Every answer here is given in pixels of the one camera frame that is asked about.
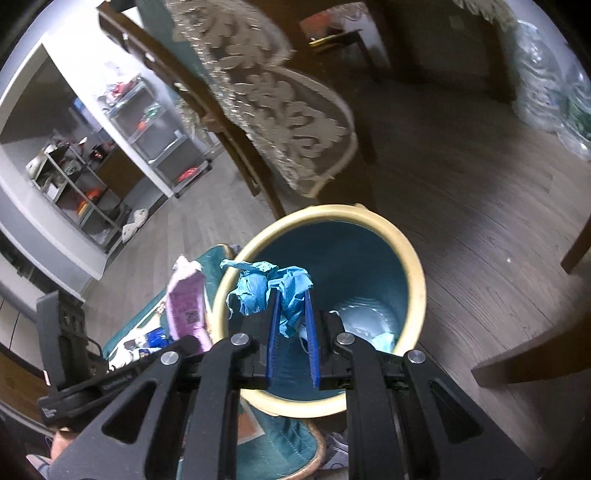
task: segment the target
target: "black device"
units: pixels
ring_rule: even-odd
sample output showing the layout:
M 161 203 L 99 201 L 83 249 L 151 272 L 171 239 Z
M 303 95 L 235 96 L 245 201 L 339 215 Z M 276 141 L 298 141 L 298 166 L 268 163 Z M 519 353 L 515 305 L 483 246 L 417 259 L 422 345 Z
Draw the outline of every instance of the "black device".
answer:
M 273 291 L 266 311 L 244 317 L 240 332 L 209 352 L 194 354 L 199 343 L 187 336 L 39 399 L 47 425 L 81 431 L 49 480 L 173 479 L 183 452 L 181 480 L 235 478 L 239 393 L 272 382 L 278 295 Z M 349 478 L 538 478 L 530 460 L 423 352 L 378 352 L 346 333 L 338 315 L 315 310 L 311 298 L 306 328 L 313 383 L 346 390 Z
M 39 350 L 52 392 L 107 372 L 108 362 L 100 346 L 88 338 L 79 305 L 54 291 L 37 300 L 37 316 Z M 99 355 L 87 349 L 89 341 L 97 345 Z

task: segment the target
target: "person's hand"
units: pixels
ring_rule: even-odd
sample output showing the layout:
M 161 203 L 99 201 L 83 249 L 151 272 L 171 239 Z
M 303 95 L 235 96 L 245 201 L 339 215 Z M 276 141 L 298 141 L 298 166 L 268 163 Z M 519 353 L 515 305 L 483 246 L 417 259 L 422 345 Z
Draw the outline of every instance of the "person's hand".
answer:
M 51 461 L 54 462 L 64 450 L 71 444 L 76 437 L 77 433 L 70 432 L 68 430 L 58 430 L 53 437 L 53 443 L 51 444 Z

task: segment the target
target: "screw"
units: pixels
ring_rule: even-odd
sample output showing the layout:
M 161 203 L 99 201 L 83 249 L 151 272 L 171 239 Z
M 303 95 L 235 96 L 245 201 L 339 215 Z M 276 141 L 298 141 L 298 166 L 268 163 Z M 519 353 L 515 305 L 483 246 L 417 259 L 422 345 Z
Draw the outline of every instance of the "screw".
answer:
M 246 333 L 235 333 L 232 335 L 232 338 L 230 338 L 233 345 L 245 345 L 248 343 L 248 340 L 249 338 Z
M 341 345 L 351 345 L 355 341 L 355 335 L 352 333 L 340 333 L 336 336 L 336 341 Z
M 408 359 L 414 364 L 422 364 L 426 357 L 420 350 L 410 350 L 408 353 Z
M 175 351 L 164 352 L 160 357 L 164 365 L 174 365 L 178 361 L 178 353 Z

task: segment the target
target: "wooden floor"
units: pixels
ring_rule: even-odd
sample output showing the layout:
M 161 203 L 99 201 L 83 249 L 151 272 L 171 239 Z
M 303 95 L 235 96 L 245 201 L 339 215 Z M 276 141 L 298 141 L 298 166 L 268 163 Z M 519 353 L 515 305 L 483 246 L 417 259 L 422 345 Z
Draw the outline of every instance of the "wooden floor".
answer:
M 536 464 L 549 465 L 588 405 L 591 372 L 492 390 L 470 369 L 560 326 L 590 294 L 591 265 L 570 276 L 559 265 L 591 210 L 590 165 L 483 96 L 393 82 L 358 93 L 378 156 L 368 168 L 379 212 L 408 236 L 426 274 L 422 347 Z M 271 222 L 219 157 L 91 286 L 89 335 L 107 341 L 165 287 L 179 254 L 245 244 Z

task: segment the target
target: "red object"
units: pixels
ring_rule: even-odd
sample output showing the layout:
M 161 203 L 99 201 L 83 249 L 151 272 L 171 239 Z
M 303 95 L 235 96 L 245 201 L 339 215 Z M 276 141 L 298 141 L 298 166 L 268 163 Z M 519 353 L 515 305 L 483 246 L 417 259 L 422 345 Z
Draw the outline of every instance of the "red object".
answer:
M 88 197 L 88 199 L 91 202 L 94 202 L 95 200 L 98 200 L 100 198 L 102 193 L 103 193 L 102 189 L 95 188 L 95 189 L 92 189 L 92 190 L 89 190 L 88 192 L 86 192 L 86 196 Z M 78 211 L 78 214 L 80 214 L 84 205 L 86 205 L 86 199 L 82 199 L 80 201 L 80 203 L 78 203 L 78 208 L 76 209 Z
M 198 170 L 197 167 L 191 167 L 188 170 L 185 170 L 183 173 L 181 173 L 178 178 L 177 178 L 177 183 L 181 183 L 183 180 L 186 180 L 187 178 L 189 178 L 191 175 L 194 175 L 195 172 Z

